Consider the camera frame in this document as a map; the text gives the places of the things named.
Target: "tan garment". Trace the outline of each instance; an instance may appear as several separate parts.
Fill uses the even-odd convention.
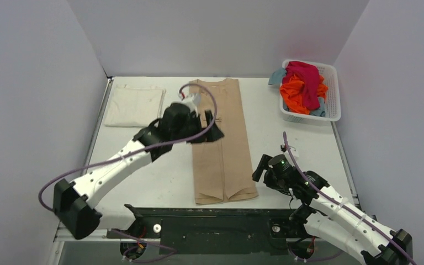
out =
[[[194,194],[197,204],[244,200],[258,196],[252,180],[252,165],[245,117],[237,79],[220,82],[194,80],[211,90],[218,104],[217,126],[225,137],[217,142],[193,145]],[[190,92],[201,89],[190,87]],[[206,126],[204,110],[214,110],[210,96],[201,91],[198,111]]]

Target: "blue cloth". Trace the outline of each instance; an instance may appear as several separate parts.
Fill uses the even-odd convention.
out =
[[[317,98],[317,101],[319,101],[319,109],[312,110],[310,112],[310,115],[318,116],[318,117],[325,117],[326,116],[326,106],[324,105],[324,99],[323,98]]]
[[[272,84],[280,84],[282,83],[282,79],[287,75],[287,71],[285,68],[279,68],[279,70],[272,73],[271,77],[269,78],[269,85]]]

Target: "red cloth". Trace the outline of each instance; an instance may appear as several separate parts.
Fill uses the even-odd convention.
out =
[[[317,100],[317,87],[319,86],[319,71],[316,66],[309,65],[304,62],[292,61],[285,68],[287,75],[282,79],[282,84],[290,82],[293,74],[298,76],[305,85],[303,87],[303,106],[309,110],[319,109],[319,101]]]

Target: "tabletop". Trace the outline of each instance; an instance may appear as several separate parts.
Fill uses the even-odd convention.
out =
[[[178,89],[182,85],[196,79],[216,82],[224,78],[114,77],[107,105],[110,103],[113,90],[118,87],[157,86],[166,90],[162,108],[164,110],[172,102],[179,101]],[[353,202],[331,123],[304,124],[285,121],[278,108],[278,87],[268,86],[266,78],[236,79],[240,84],[253,170],[256,169],[264,153],[271,156],[280,153],[280,145],[283,143],[282,132],[286,131],[289,145],[294,146],[299,153],[297,163],[302,170],[318,173],[328,180],[329,184],[342,196]],[[106,127],[104,126],[105,115],[104,111],[89,163],[110,158],[141,129]],[[100,201],[97,209],[105,216],[131,215],[132,213],[123,206],[126,203],[149,208],[288,209],[289,207],[288,196],[267,188],[262,181],[256,184],[259,196],[254,199],[196,205],[192,160],[191,145],[174,145],[171,152],[163,155],[153,164],[137,170],[112,189]]]

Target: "white plastic basket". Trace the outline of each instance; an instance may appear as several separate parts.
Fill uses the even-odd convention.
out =
[[[282,63],[282,67],[286,68],[290,61],[300,61],[300,60],[285,60]],[[311,65],[316,66],[319,70],[319,74],[324,77],[324,84],[327,86],[328,90],[326,92],[326,116],[318,117],[300,113],[288,112],[284,109],[285,103],[282,97],[280,97],[280,111],[284,114],[284,119],[287,121],[293,122],[302,122],[304,119],[308,120],[323,120],[323,121],[338,121],[341,118],[341,99],[339,96],[339,82],[337,80],[337,71],[331,65],[325,65],[323,63],[317,62],[306,62]]]

